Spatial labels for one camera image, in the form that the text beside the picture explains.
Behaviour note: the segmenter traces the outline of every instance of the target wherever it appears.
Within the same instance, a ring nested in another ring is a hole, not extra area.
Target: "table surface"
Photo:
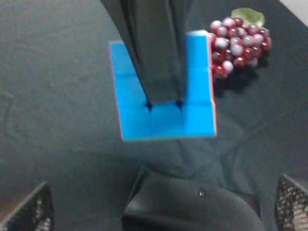
[[[123,143],[108,58],[120,36],[100,1],[2,1],[0,201],[47,180],[56,230],[121,230],[147,166],[253,193],[277,230],[278,177],[308,179],[308,30],[277,0],[196,0],[188,30],[238,7],[264,13],[273,49],[255,72],[215,84],[218,136]]]
[[[308,15],[306,0],[280,0],[293,14],[295,14],[305,25],[308,26]]]

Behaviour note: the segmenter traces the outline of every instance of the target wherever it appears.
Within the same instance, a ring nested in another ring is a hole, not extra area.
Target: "blue cube face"
[[[186,103],[206,103],[212,99],[212,70],[198,68],[188,70]]]
[[[216,136],[215,107],[211,103],[182,107],[185,136]]]
[[[119,111],[123,140],[142,140],[151,137],[150,112],[146,107]]]
[[[190,32],[186,36],[187,67],[203,68],[210,67],[210,46],[205,30]]]
[[[147,99],[123,42],[111,42],[115,93],[124,141],[216,135],[211,49],[207,32],[186,36],[188,84],[183,106],[175,102],[146,107]]]
[[[121,75],[115,78],[116,100],[119,108],[145,107],[147,98],[137,75]]]
[[[156,104],[150,112],[153,138],[183,137],[183,119],[176,103]]]
[[[109,47],[114,75],[137,75],[125,44],[110,42]]]

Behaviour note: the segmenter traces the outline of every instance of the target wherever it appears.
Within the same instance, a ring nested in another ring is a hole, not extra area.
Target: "grapes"
[[[214,46],[214,42],[215,42],[217,36],[214,33],[209,33],[208,35],[211,38],[211,45],[213,47]]]
[[[243,19],[241,17],[234,17],[235,24],[237,27],[241,27],[244,23]]]
[[[226,60],[228,60],[228,61],[233,61],[233,59],[234,59],[234,56],[231,54],[231,51],[230,50],[226,50],[226,54],[225,54],[225,56],[226,56]]]
[[[252,37],[251,35],[244,36],[243,44],[245,47],[252,47],[254,45],[254,37]]]
[[[222,65],[214,65],[214,73],[217,75],[218,78],[225,78],[227,77],[227,70]]]
[[[214,49],[217,51],[226,50],[229,46],[228,41],[225,38],[217,38],[214,43]]]
[[[242,39],[245,35],[247,35],[247,32],[241,28],[241,27],[238,27],[238,30],[239,30],[239,37]]]
[[[223,63],[222,63],[222,66],[226,69],[227,71],[227,74],[230,74],[232,73],[234,67],[233,67],[233,64],[228,61],[228,60],[225,60]]]
[[[246,64],[246,59],[243,57],[237,57],[233,60],[234,67],[243,68]]]
[[[223,63],[223,61],[225,60],[225,56],[224,53],[221,52],[213,52],[212,53],[212,60],[214,64],[221,64]]]
[[[232,27],[229,29],[228,33],[227,33],[227,37],[229,39],[233,38],[233,37],[238,37],[239,36],[239,29],[237,27]]]
[[[260,58],[260,56],[262,55],[261,48],[260,47],[253,47],[252,50],[253,50],[254,58],[256,58],[256,59]]]
[[[263,41],[264,41],[263,36],[260,35],[260,34],[255,34],[255,35],[253,35],[253,37],[254,37],[254,40],[255,40],[255,45],[260,47],[262,45]]]
[[[210,29],[213,82],[226,78],[235,68],[257,67],[262,52],[272,47],[269,30],[248,25],[240,16],[213,21]]]
[[[219,26],[216,30],[217,37],[225,38],[228,34],[228,30],[224,26]]]
[[[249,35],[252,36],[252,35],[255,35],[255,34],[259,33],[259,31],[260,31],[260,28],[259,28],[259,26],[257,24],[251,24],[249,26],[247,32],[248,32]]]
[[[227,28],[227,29],[230,29],[230,28],[233,28],[233,27],[236,27],[236,22],[233,18],[225,18],[223,21],[222,21],[222,24]]]
[[[243,42],[239,37],[233,37],[230,39],[230,46],[235,44],[243,45]]]
[[[262,50],[268,51],[269,49],[271,49],[271,38],[267,37],[262,43]]]
[[[246,60],[252,60],[254,57],[254,50],[251,48],[245,48],[244,52],[243,52],[243,57]]]
[[[241,56],[244,51],[244,47],[239,44],[234,44],[230,47],[231,54],[235,57]]]
[[[263,27],[260,29],[259,34],[266,38],[269,37],[270,31]]]
[[[243,23],[242,28],[247,32],[249,29],[249,25],[246,23]]]
[[[213,21],[213,22],[211,23],[211,31],[212,31],[213,33],[216,33],[218,27],[220,27],[221,25],[222,25],[222,22],[221,22],[221,21],[219,21],[219,20]]]

